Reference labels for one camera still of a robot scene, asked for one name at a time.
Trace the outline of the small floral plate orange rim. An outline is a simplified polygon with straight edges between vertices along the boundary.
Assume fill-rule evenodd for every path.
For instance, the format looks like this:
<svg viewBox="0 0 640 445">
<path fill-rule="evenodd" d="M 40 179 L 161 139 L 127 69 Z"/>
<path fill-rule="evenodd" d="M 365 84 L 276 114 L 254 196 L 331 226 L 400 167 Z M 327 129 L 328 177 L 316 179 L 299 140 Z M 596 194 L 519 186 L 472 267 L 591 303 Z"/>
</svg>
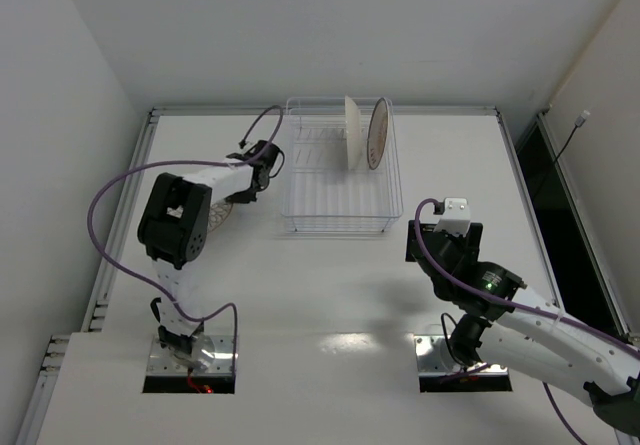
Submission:
<svg viewBox="0 0 640 445">
<path fill-rule="evenodd" d="M 207 233 L 218 229 L 231 215 L 234 205 L 226 201 L 219 201 L 211 205 L 208 215 Z"/>
</svg>

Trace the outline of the large floral plate orange rim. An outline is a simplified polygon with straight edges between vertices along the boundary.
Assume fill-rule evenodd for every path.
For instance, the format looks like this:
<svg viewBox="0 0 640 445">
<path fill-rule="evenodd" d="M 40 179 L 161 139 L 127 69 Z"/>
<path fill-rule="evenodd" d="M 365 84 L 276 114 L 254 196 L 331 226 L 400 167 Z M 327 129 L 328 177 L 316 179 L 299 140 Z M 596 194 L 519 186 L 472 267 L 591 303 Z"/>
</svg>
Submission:
<svg viewBox="0 0 640 445">
<path fill-rule="evenodd" d="M 361 112 L 356 102 L 349 96 L 344 97 L 344 106 L 348 169 L 354 170 L 361 158 Z"/>
</svg>

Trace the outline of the white plate orange sunburst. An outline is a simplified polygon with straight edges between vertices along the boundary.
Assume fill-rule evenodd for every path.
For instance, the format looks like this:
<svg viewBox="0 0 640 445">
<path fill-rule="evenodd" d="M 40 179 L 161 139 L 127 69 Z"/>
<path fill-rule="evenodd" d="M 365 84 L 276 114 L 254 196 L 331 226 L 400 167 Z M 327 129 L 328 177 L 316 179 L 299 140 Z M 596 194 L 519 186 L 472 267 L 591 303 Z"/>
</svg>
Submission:
<svg viewBox="0 0 640 445">
<path fill-rule="evenodd" d="M 376 170 L 382 162 L 390 123 L 391 107 L 389 101 L 382 97 L 372 111 L 366 140 L 366 157 L 370 170 Z"/>
</svg>

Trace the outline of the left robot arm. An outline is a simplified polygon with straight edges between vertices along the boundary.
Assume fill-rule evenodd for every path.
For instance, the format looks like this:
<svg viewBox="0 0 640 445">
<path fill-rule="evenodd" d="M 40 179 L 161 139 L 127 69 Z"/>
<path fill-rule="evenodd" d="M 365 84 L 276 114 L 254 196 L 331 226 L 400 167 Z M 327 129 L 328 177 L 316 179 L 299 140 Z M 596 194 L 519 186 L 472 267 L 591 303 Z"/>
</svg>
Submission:
<svg viewBox="0 0 640 445">
<path fill-rule="evenodd" d="M 162 294 L 151 305 L 159 344 L 187 367 L 203 369 L 215 357 L 214 341 L 204 331 L 208 319 L 187 300 L 190 265 L 205 248 L 212 207 L 227 210 L 255 202 L 284 161 L 280 147 L 260 140 L 197 172 L 162 173 L 153 184 L 137 238 L 151 259 Z"/>
</svg>

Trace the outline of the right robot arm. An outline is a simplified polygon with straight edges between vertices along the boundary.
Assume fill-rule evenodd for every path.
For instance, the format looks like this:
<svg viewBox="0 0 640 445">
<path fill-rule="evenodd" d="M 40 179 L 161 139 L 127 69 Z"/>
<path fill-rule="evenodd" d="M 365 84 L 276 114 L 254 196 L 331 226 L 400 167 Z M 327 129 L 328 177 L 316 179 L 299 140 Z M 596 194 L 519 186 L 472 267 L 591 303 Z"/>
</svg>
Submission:
<svg viewBox="0 0 640 445">
<path fill-rule="evenodd" d="M 462 316 L 439 342 L 439 370 L 500 365 L 553 386 L 605 424 L 639 434 L 639 351 L 565 314 L 507 268 L 479 258 L 483 227 L 441 218 L 408 224 L 406 259 Z"/>
</svg>

